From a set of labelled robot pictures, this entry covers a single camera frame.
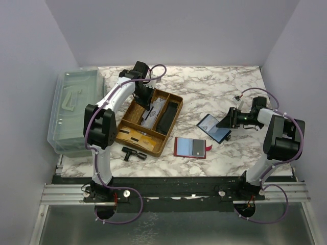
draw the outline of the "metal floor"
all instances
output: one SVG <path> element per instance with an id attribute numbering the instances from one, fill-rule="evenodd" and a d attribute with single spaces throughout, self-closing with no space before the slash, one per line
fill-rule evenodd
<path id="1" fill-rule="evenodd" d="M 285 204 L 257 204 L 253 218 L 272 221 Z M 117 214 L 127 220 L 135 214 Z M 127 225 L 95 222 L 93 206 L 50 206 L 42 245 L 311 245 L 313 238 L 301 203 L 291 203 L 285 220 L 273 225 L 244 221 L 235 213 L 143 213 Z"/>

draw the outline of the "lavender wall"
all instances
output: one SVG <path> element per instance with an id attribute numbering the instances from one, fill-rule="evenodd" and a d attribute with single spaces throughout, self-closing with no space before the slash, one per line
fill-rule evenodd
<path id="1" fill-rule="evenodd" d="M 263 65 L 298 0 L 46 0 L 80 65 Z"/>
<path id="2" fill-rule="evenodd" d="M 46 141 L 59 71 L 76 68 L 43 0 L 0 3 L 0 240 L 28 244 L 58 156 Z"/>
<path id="3" fill-rule="evenodd" d="M 262 69 L 281 109 L 306 122 L 296 174 L 305 179 L 327 241 L 327 1 L 301 0 Z"/>

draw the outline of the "smartphone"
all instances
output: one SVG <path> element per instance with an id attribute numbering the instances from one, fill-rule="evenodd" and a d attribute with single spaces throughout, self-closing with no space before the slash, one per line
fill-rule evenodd
<path id="1" fill-rule="evenodd" d="M 210 114 L 207 114 L 197 126 L 203 130 L 207 135 L 209 135 L 214 141 L 221 144 L 228 135 L 230 135 L 231 130 L 225 128 L 216 128 L 219 121 L 215 119 Z"/>
<path id="2" fill-rule="evenodd" d="M 176 137 L 174 146 L 174 156 L 205 159 L 205 140 Z"/>

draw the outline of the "screw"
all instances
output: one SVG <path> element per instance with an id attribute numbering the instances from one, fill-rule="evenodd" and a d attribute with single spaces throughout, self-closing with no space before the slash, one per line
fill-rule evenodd
<path id="1" fill-rule="evenodd" d="M 124 197 L 129 197 L 131 195 L 131 192 L 129 190 L 125 190 L 123 193 Z"/>
<path id="2" fill-rule="evenodd" d="M 220 192 L 218 192 L 219 196 L 224 197 L 226 195 L 226 192 L 224 192 L 223 190 L 221 190 Z"/>

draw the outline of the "black metal frame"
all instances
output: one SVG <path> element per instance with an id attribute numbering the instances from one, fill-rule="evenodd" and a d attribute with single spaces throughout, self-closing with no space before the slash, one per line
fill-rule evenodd
<path id="1" fill-rule="evenodd" d="M 132 187 L 137 189 L 144 201 L 144 212 L 197 212 L 197 211 L 222 211 L 233 212 L 233 201 L 247 200 L 251 196 L 240 197 L 235 190 L 241 177 L 114 177 L 112 186 Z M 272 176 L 267 182 L 295 182 L 294 176 Z M 52 184 L 88 184 L 91 178 L 62 178 L 54 176 Z M 219 196 L 218 192 L 224 190 L 226 195 Z M 123 196 L 123 191 L 116 191 L 120 198 L 118 212 L 138 212 L 139 197 L 131 191 L 128 198 Z M 196 199 L 187 199 L 195 194 Z M 107 199 L 97 199 L 91 195 L 90 202 L 113 202 L 113 196 Z M 264 197 L 257 195 L 256 200 Z"/>

